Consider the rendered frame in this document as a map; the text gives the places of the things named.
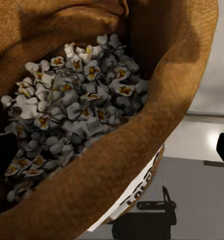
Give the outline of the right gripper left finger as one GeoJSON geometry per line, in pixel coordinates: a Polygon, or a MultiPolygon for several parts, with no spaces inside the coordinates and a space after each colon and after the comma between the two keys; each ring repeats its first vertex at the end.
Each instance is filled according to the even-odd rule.
{"type": "Polygon", "coordinates": [[[14,133],[0,135],[0,181],[9,165],[16,158],[18,153],[17,139],[14,133]]]}

